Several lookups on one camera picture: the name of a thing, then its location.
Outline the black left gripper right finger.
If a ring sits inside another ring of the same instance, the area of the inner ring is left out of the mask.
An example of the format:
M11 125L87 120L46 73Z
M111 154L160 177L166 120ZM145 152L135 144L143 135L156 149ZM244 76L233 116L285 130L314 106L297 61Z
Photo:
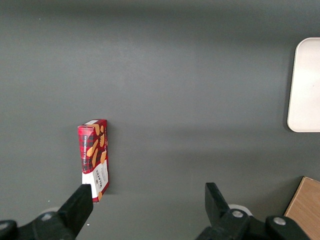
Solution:
M214 182L205 184L205 210L210 222L198 240L308 240L291 218L271 215L262 222L239 208L230 208Z

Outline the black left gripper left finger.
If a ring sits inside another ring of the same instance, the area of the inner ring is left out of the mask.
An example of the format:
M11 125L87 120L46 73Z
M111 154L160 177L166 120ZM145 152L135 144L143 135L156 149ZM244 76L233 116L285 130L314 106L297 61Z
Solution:
M14 220L0 222L2 240L75 240L93 211L92 188L82 184L57 211L46 211L18 226Z

